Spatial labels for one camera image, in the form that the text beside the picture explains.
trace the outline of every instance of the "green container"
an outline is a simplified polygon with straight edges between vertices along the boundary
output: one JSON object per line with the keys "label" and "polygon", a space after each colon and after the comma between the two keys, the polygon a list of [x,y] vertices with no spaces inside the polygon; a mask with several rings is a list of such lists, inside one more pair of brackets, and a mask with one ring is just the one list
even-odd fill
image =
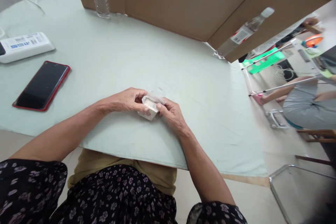
{"label": "green container", "polygon": [[[260,54],[259,56],[253,58],[253,59],[246,59],[242,64],[244,67],[246,67],[247,65],[250,65],[252,64],[254,61],[257,61],[259,60],[260,58],[270,54],[270,53],[273,53],[277,50],[276,47],[274,47],[272,50],[269,50],[267,52],[264,52],[263,54]],[[285,56],[283,55],[282,52],[277,52],[271,56],[268,57],[268,59],[263,59],[255,64],[253,64],[252,66],[248,67],[248,72],[250,74],[254,74],[254,73],[257,73],[257,72],[260,72],[262,70],[264,70],[265,68],[269,67],[270,65],[273,65],[273,64],[276,64],[278,63],[279,61],[281,61],[282,59],[284,59]]]}

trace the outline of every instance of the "red phone case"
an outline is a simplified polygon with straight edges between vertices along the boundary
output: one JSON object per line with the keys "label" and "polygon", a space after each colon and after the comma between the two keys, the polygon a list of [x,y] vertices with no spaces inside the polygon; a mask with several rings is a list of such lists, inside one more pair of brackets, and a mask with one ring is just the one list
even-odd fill
{"label": "red phone case", "polygon": [[[55,63],[55,64],[58,64],[58,65],[63,65],[63,64],[59,64],[59,63],[56,63],[56,62],[51,62],[51,61],[45,61],[44,63],[46,62],[50,62],[50,63]],[[48,108],[49,108],[49,105],[50,103],[52,102],[53,98],[55,97],[57,91],[59,90],[60,86],[62,85],[62,83],[64,82],[65,78],[68,76],[68,73],[70,72],[71,68],[68,66],[68,65],[63,65],[63,66],[66,66],[67,69],[62,77],[62,79],[60,80],[59,84],[56,86],[54,92],[52,93],[52,95],[50,96],[47,104],[45,105],[45,107],[43,109],[35,109],[35,108],[27,108],[27,107],[21,107],[21,106],[16,106],[15,103],[17,102],[18,98],[22,95],[22,93],[24,92],[24,90],[29,86],[29,84],[31,83],[31,81],[34,79],[35,75],[40,71],[40,69],[43,67],[43,65],[40,67],[40,69],[36,72],[36,74],[34,75],[34,77],[30,80],[30,82],[28,83],[28,85],[24,88],[24,90],[21,92],[21,94],[19,95],[19,97],[15,100],[15,102],[13,102],[12,106],[13,107],[16,107],[16,108],[19,108],[19,109],[27,109],[27,110],[35,110],[35,111],[46,111]]]}

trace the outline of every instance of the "foot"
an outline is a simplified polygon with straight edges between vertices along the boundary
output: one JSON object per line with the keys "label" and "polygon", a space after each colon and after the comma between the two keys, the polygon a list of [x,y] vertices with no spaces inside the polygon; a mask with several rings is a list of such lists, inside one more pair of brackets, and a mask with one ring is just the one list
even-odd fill
{"label": "foot", "polygon": [[264,102],[263,102],[263,94],[256,94],[256,95],[253,95],[252,98],[261,106],[264,105]]}
{"label": "foot", "polygon": [[284,102],[286,100],[286,98],[287,98],[287,96],[281,96],[279,98],[276,98],[275,100],[276,100],[277,103],[281,103],[281,102]]}

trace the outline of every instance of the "bottle label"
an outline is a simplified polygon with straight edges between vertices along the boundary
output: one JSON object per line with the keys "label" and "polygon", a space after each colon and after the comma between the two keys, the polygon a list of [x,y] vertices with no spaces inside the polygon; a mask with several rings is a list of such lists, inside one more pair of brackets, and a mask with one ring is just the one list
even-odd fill
{"label": "bottle label", "polygon": [[247,28],[246,26],[240,27],[235,34],[232,35],[231,39],[233,42],[237,44],[243,43],[246,39],[248,39],[253,34],[253,31]]}

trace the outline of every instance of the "tiled floor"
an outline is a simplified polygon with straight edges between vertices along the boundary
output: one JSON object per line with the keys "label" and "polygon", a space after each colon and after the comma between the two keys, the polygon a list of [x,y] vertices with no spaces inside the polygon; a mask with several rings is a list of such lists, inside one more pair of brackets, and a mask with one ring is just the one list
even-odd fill
{"label": "tiled floor", "polygon": [[[264,70],[262,74],[253,76],[252,83],[254,88],[275,87],[283,84],[284,81],[273,78],[273,72],[274,70],[269,68]],[[251,100],[251,106],[257,126],[261,131],[264,158],[269,174],[281,166],[290,163],[334,175],[334,171],[330,167],[298,161],[294,157],[294,154],[296,154],[328,160],[319,143],[306,143],[293,128],[287,130],[274,130],[270,128],[264,112],[275,108],[280,109],[279,104],[271,102],[262,108]],[[29,136],[0,131],[0,160],[7,159],[30,139],[31,137]],[[73,174],[80,152],[81,148],[77,148],[64,159],[63,162],[68,166],[68,176]],[[225,181],[248,223],[285,223],[283,215],[269,188],[231,180]],[[309,185],[314,186],[310,186],[309,188],[304,186],[307,184],[307,181],[309,181]],[[314,204],[322,202],[326,197],[330,197],[325,191],[334,185],[328,179],[321,179],[316,175],[294,170],[279,176],[274,184],[279,195],[281,195],[281,200],[286,204],[286,210],[293,223],[300,223],[314,213],[316,208]],[[189,210],[194,204],[200,201],[188,171],[178,170],[176,187],[174,195],[177,202],[176,220],[178,223],[186,223]],[[59,203],[63,202],[66,196],[67,190],[64,189]]]}

